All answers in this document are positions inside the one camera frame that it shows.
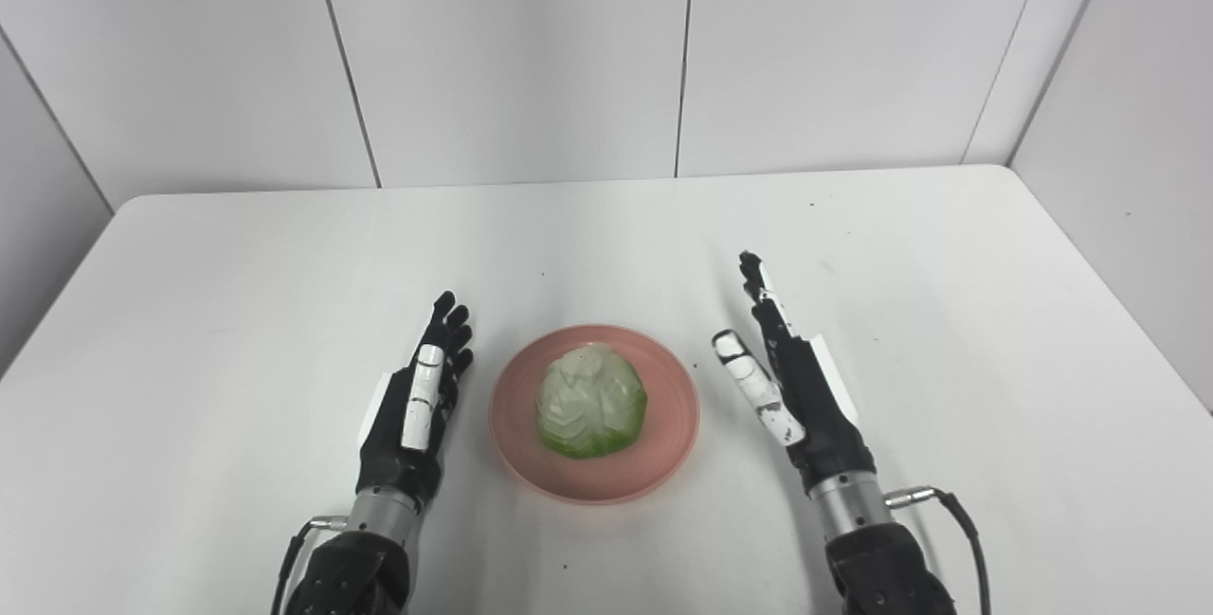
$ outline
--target fingertip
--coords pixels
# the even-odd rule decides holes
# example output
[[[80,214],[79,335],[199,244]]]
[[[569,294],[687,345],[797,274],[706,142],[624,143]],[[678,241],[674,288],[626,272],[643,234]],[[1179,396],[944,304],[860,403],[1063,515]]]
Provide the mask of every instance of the fingertip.
[[[474,357],[475,355],[468,348],[463,348],[463,351],[456,354],[455,360],[451,363],[451,370],[455,370],[455,376],[462,375],[463,370],[467,370],[467,368],[472,365]]]
[[[457,353],[472,340],[472,326],[460,326],[451,336],[450,352]]]
[[[455,381],[443,381],[440,395],[443,406],[448,409],[446,416],[450,416],[450,409],[454,409],[455,403],[459,402],[459,385]]]
[[[455,294],[446,291],[434,301],[434,314],[437,317],[446,317],[446,313],[450,313],[452,307],[455,307]]]
[[[472,315],[467,309],[467,304],[460,304],[446,317],[448,329],[459,329],[463,324],[467,324],[468,318]]]
[[[725,329],[723,331],[717,331],[717,334],[714,336],[712,336],[712,344],[714,344],[717,342],[717,340],[721,340],[721,338],[723,338],[725,336],[736,336],[736,335],[738,335],[738,332],[734,331],[733,329]]]

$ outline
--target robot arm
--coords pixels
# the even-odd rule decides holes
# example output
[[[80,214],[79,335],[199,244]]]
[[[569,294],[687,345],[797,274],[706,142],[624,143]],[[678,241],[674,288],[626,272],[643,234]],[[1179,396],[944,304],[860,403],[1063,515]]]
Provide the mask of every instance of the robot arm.
[[[775,378],[763,370],[736,331],[719,331],[712,344],[759,421],[799,471],[804,492],[825,529],[826,558],[845,611],[955,615],[952,598],[927,570],[917,540],[893,519],[890,508],[939,495],[956,514],[953,508],[959,509],[956,499],[934,488],[916,488],[885,497],[872,452],[839,408],[819,360],[818,348],[824,348],[824,343],[796,335],[758,256],[741,254],[741,274],[745,291],[754,303],[751,312],[762,329]],[[975,542],[976,529],[968,516],[957,519]],[[974,547],[980,560],[979,545]],[[983,611],[987,613],[984,565],[979,564],[979,573]]]
[[[459,378],[472,364],[468,309],[443,294],[411,361],[392,375],[360,450],[354,505],[346,519],[317,518],[312,526],[342,529],[317,547],[286,603],[289,615],[398,615],[409,597],[404,551],[421,511],[442,478],[438,450],[459,400]],[[291,542],[279,575],[272,615],[294,566],[302,535]]]

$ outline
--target green cabbage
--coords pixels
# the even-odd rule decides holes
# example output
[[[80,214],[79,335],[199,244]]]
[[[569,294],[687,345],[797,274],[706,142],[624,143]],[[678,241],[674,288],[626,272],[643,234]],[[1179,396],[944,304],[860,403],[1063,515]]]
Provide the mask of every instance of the green cabbage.
[[[570,459],[619,451],[640,437],[649,395],[636,369],[606,343],[568,352],[547,368],[536,400],[543,445]]]

